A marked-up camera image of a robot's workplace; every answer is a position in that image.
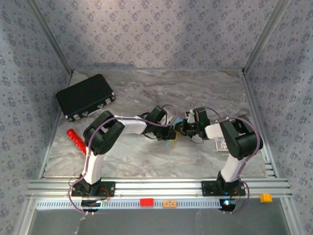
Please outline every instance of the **metal bracket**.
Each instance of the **metal bracket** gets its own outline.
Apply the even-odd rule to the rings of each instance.
[[[115,192],[115,182],[110,181],[101,181],[99,182],[99,190],[97,190],[93,195],[90,195],[90,192],[84,187],[81,182],[75,184],[72,194],[72,197],[114,197]]]
[[[220,185],[217,181],[202,181],[202,196],[245,196],[246,191],[244,184],[237,182],[235,186],[229,188],[223,188],[221,190]]]

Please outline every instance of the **metal frame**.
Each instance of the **metal frame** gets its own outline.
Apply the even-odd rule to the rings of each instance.
[[[292,199],[291,189],[287,179],[279,177],[278,169],[268,139],[261,125],[261,116],[255,105],[255,100],[251,93],[249,82],[241,76],[243,87],[247,94],[248,103],[251,109],[252,118],[260,134],[264,138],[264,148],[262,155],[265,160],[267,177],[266,178],[243,178],[250,188],[250,197],[258,198],[261,193],[270,193],[273,198],[280,198],[284,209],[285,217],[291,234],[305,234],[299,214]],[[57,126],[61,117],[61,111],[55,123],[53,135],[51,136],[48,149],[45,153],[45,161],[42,165],[38,180],[30,182],[28,188],[28,200],[25,202],[24,210],[16,226],[15,234],[27,234],[31,225],[34,210],[44,209],[64,209],[58,207],[58,202],[67,201],[67,190],[69,182],[73,179],[53,177],[43,178],[46,162],[50,153],[51,145],[56,133]],[[201,181],[214,181],[215,178],[107,178],[102,181],[115,181],[115,197],[110,198],[111,202],[134,202],[142,197],[152,197],[161,202],[163,199],[186,200],[188,202],[208,202],[225,197],[203,197]],[[79,203],[82,198],[73,198],[75,203]],[[48,207],[43,207],[42,203],[50,203]]]
[[[214,204],[219,198],[225,197],[203,197],[201,181],[214,181],[215,178],[108,178],[102,181],[115,181],[115,196],[110,198],[110,202],[126,203],[122,209],[134,209],[137,205],[129,206],[127,203],[134,203],[142,197],[151,197],[156,200],[156,207],[161,208],[163,199],[174,199],[180,203],[191,203],[182,208],[218,208]],[[244,178],[250,188],[250,197],[258,198],[262,193],[270,193],[273,198],[281,198],[289,201],[292,197],[291,190],[287,179],[277,178]],[[31,226],[34,210],[44,209],[70,209],[67,202],[68,183],[73,182],[71,178],[43,178],[30,182],[28,194],[29,199],[25,202],[15,233],[16,235],[27,235]],[[73,198],[77,204],[83,198]],[[108,209],[104,202],[101,209]]]
[[[106,178],[115,182],[114,199],[139,199],[152,197],[155,199],[195,199],[203,197],[201,181],[215,181],[216,178]],[[243,178],[250,188],[250,197],[258,198],[262,193],[270,193],[273,198],[292,197],[287,179],[276,178]],[[64,199],[67,197],[71,178],[45,178],[30,182],[28,197],[32,199]]]
[[[24,0],[26,5],[28,6],[30,13],[33,15],[34,19],[38,23],[38,26],[42,30],[44,36],[46,37],[47,41],[49,42],[52,50],[54,51],[55,55],[59,59],[63,69],[69,74],[72,74],[72,69],[64,56],[60,46],[57,43],[57,40],[55,39],[51,29],[49,28],[43,14],[39,10],[39,7],[35,3],[34,0]]]
[[[277,23],[279,22],[281,16],[283,15],[285,9],[287,8],[290,0],[278,0],[268,21],[263,28],[263,31],[256,42],[254,48],[252,49],[246,63],[244,66],[244,73],[247,75],[251,68],[253,67],[255,61],[258,59],[259,55],[261,54],[264,46],[266,45],[270,35],[274,31]]]

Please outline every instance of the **marble surface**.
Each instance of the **marble surface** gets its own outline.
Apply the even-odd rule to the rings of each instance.
[[[98,72],[74,72],[70,84],[80,82]],[[116,93],[116,101],[105,106],[115,115],[135,116],[151,111],[156,104],[172,104],[179,117],[191,108],[209,106],[222,117],[250,115],[240,78],[217,70],[131,70],[101,72]],[[82,136],[85,128],[102,112],[88,118],[68,122],[61,115],[50,149],[45,177],[78,176],[85,156],[68,138],[70,128]],[[175,111],[168,109],[169,117]],[[216,116],[208,112],[210,119]],[[105,155],[103,177],[215,177],[222,169],[228,152],[217,152],[215,141],[195,144],[179,136],[166,147],[165,141],[150,140],[142,135],[122,135]],[[254,156],[242,172],[244,176],[265,175],[261,152]]]

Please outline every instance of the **patterned wallpaper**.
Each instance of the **patterned wallpaper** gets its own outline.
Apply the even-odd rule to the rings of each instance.
[[[68,75],[23,1],[0,1],[0,234],[12,234],[38,177]]]
[[[276,0],[35,0],[74,70],[242,68]]]
[[[291,1],[248,76],[281,177],[313,234],[313,2]]]

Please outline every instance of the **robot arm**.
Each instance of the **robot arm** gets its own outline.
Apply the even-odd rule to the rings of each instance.
[[[145,113],[145,120],[158,123],[165,116],[166,111],[156,106],[150,113]],[[245,164],[245,157],[249,156],[256,149],[256,135],[253,130],[242,121],[226,120],[219,123],[210,124],[204,108],[197,108],[187,112],[188,119],[184,119],[175,126],[154,126],[139,120],[112,120],[103,126],[94,136],[90,148],[91,155],[86,172],[86,164],[82,175],[85,173],[81,184],[90,195],[94,195],[99,189],[101,181],[101,169],[103,154],[107,153],[117,138],[122,134],[146,134],[153,133],[158,140],[174,140],[177,134],[193,137],[199,135],[202,139],[224,138],[230,152],[224,168],[219,172],[218,178],[213,185],[202,184],[203,191],[210,191],[207,195],[221,195],[224,192],[233,191],[238,185],[238,173]],[[118,117],[109,111],[102,113],[85,131],[85,144],[88,146],[89,140],[95,130],[106,120]]]
[[[101,179],[101,169],[104,154],[107,153],[116,142],[117,138],[123,134],[147,134],[153,133],[158,140],[174,140],[176,139],[176,132],[173,126],[159,127],[147,124],[143,121],[135,120],[144,118],[153,123],[158,123],[166,115],[166,111],[159,106],[156,106],[150,113],[145,114],[146,117],[133,117],[134,120],[112,120],[104,125],[94,136],[90,148],[91,154],[87,158],[82,175],[85,174],[82,184],[86,190],[93,195],[97,190],[97,182]],[[113,117],[120,117],[113,115],[110,111],[104,111],[87,129],[84,131],[85,144],[88,146],[89,140],[95,130],[106,120]]]

